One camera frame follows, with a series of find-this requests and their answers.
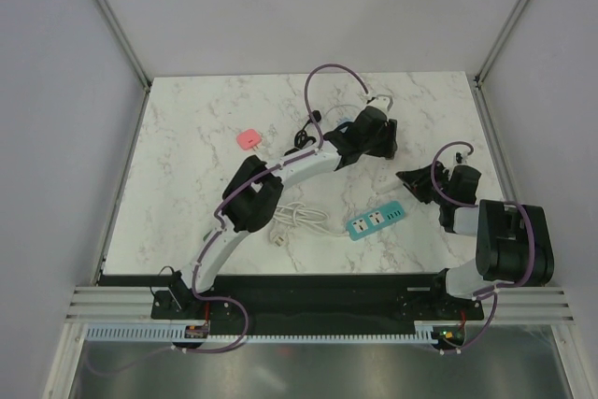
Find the teal power strip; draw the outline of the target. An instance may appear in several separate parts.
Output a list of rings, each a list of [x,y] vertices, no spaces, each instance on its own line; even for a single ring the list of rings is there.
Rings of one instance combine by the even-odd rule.
[[[352,241],[357,241],[401,221],[406,217],[401,204],[391,201],[349,220],[346,230]]]

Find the pink plug adapter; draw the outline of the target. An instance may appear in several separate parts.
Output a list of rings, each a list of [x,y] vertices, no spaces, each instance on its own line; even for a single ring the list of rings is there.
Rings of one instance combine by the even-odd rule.
[[[254,129],[242,131],[235,140],[243,151],[256,150],[263,141],[262,136]]]

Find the light blue plug with cable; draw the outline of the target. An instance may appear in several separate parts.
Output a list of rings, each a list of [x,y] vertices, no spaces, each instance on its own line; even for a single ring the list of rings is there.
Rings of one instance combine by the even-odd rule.
[[[350,104],[335,105],[322,114],[321,123],[326,131],[332,131],[346,122],[353,121],[354,117],[358,115],[360,111],[360,107]]]

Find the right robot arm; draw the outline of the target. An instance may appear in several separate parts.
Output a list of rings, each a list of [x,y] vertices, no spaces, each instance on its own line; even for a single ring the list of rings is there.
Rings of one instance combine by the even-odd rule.
[[[440,162],[396,177],[423,204],[439,206],[440,226],[449,234],[476,240],[473,260],[440,274],[441,287],[428,294],[428,307],[449,318],[462,299],[476,299],[502,289],[542,287],[555,264],[546,215],[542,207],[477,200],[481,173],[458,164],[448,170]]]

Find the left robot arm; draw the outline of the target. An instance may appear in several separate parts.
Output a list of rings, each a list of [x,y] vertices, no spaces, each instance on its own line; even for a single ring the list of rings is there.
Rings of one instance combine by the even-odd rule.
[[[275,215],[282,194],[318,175],[356,164],[362,156],[391,160],[397,149],[397,120],[388,109],[372,103],[354,121],[321,136],[321,141],[284,155],[274,162],[248,157],[237,169],[213,213],[216,224],[183,269],[173,273],[168,292],[173,308],[194,318],[205,307],[203,292],[214,284],[222,266],[250,234],[263,229]]]

